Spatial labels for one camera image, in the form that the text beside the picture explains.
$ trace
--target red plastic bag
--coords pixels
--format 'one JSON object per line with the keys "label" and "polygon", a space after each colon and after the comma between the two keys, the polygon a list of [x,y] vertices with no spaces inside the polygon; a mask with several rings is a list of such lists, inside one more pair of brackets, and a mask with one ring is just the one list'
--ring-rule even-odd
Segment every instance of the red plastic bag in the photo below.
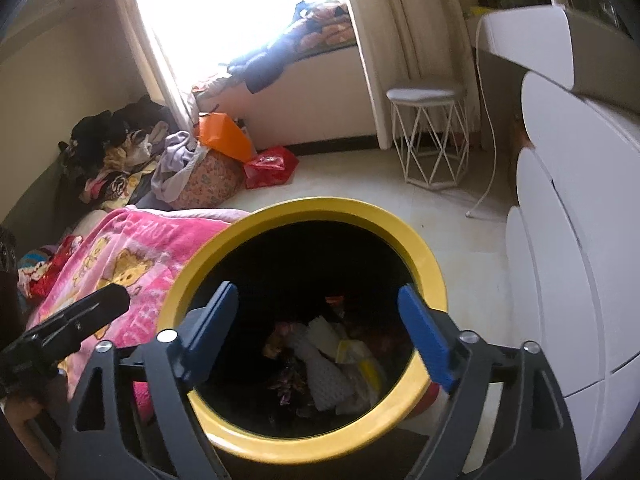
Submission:
{"label": "red plastic bag", "polygon": [[245,186],[255,189],[284,184],[297,165],[296,156],[284,146],[264,150],[244,164]]}

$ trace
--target yellow trash can rim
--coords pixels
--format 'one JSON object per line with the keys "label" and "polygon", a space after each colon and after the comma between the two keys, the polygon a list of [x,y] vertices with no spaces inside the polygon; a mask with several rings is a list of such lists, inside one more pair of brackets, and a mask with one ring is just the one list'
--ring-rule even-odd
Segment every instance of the yellow trash can rim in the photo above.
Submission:
{"label": "yellow trash can rim", "polygon": [[[444,280],[433,253],[401,219],[357,200],[303,198],[261,209],[205,244],[188,261],[167,294],[158,318],[158,332],[180,324],[198,286],[235,248],[271,229],[313,220],[352,224],[382,238],[404,261],[426,303],[431,308],[447,310]],[[300,464],[337,458],[379,438],[411,412],[430,382],[420,356],[414,351],[398,382],[372,410],[338,430],[296,439],[250,433],[218,416],[195,391],[189,394],[189,399],[214,446],[256,462]]]}

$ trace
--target orange shopping bag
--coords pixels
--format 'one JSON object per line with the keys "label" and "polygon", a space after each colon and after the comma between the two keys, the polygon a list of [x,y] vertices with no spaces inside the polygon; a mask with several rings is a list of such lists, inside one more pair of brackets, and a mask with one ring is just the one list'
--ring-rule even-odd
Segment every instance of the orange shopping bag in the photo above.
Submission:
{"label": "orange shopping bag", "polygon": [[227,114],[200,116],[198,129],[198,140],[204,146],[240,162],[248,162],[254,157],[251,141]]}

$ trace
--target black baseboard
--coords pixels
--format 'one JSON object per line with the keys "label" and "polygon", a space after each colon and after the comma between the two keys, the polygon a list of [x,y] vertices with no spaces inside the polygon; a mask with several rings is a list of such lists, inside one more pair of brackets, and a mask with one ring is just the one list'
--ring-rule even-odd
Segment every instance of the black baseboard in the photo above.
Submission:
{"label": "black baseboard", "polygon": [[375,150],[378,138],[375,135],[347,137],[345,139],[315,140],[285,146],[295,156],[317,155],[318,153],[354,152],[357,150]]}

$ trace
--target white dresser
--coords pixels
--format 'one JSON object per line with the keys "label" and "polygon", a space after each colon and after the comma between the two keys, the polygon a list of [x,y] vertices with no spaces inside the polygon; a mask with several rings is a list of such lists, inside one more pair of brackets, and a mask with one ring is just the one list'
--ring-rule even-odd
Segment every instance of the white dresser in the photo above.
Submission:
{"label": "white dresser", "polygon": [[542,343],[586,477],[640,402],[640,51],[559,7],[483,21],[479,48],[530,69],[535,148],[518,158],[506,231],[515,336]]}

